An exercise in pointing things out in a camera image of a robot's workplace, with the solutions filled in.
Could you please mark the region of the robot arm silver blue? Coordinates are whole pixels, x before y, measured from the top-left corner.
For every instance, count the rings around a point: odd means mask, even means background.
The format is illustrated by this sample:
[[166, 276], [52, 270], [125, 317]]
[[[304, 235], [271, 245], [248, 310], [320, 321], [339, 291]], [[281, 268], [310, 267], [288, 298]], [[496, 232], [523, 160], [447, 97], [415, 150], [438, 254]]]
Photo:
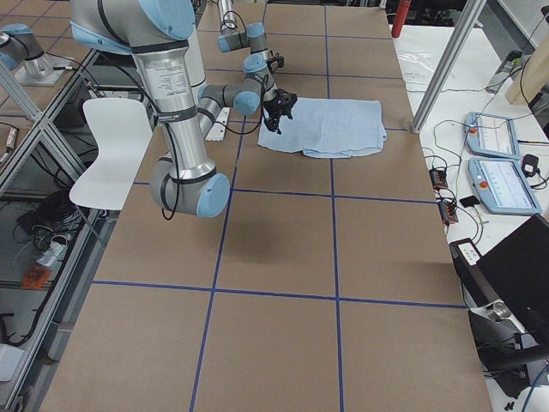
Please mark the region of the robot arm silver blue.
[[187, 54], [198, 48], [192, 39], [196, 16], [190, 1], [73, 1], [74, 38], [89, 48], [132, 56], [162, 127], [168, 153], [154, 167], [150, 188], [166, 219], [175, 213], [216, 217], [231, 193], [228, 177], [208, 157], [205, 139], [220, 111], [232, 107], [244, 116], [259, 113], [268, 130], [278, 132], [289, 117], [296, 94], [276, 85], [272, 54], [260, 23], [238, 29], [232, 2], [217, 3], [218, 47], [222, 52], [249, 49], [244, 79], [237, 84], [191, 82]]
[[268, 46], [267, 35], [261, 22], [247, 25], [233, 9], [231, 1], [217, 3], [220, 18], [220, 35], [217, 44], [221, 52], [247, 49], [250, 55], [244, 60], [244, 80], [239, 84], [206, 87], [206, 95], [220, 104], [236, 108], [244, 115], [262, 107], [271, 118], [295, 102], [294, 94], [279, 88], [275, 72], [284, 67], [285, 58]]

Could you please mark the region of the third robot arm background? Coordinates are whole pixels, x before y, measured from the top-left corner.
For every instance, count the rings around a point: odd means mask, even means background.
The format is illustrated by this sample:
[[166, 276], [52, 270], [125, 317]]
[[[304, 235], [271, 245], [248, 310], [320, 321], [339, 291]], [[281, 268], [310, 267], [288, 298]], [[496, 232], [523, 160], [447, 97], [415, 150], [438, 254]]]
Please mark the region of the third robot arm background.
[[74, 70], [67, 58], [46, 54], [30, 27], [22, 23], [1, 27], [1, 63], [25, 86], [53, 86], [63, 73]]

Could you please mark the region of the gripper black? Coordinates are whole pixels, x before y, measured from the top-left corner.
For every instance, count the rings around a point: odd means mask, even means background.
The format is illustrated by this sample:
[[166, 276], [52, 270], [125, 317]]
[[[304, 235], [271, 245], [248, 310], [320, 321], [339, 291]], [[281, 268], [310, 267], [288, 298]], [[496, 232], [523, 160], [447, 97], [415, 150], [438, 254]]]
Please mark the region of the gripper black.
[[275, 131], [281, 135], [280, 119], [283, 114], [283, 99], [272, 99], [262, 104], [263, 122], [269, 131]]

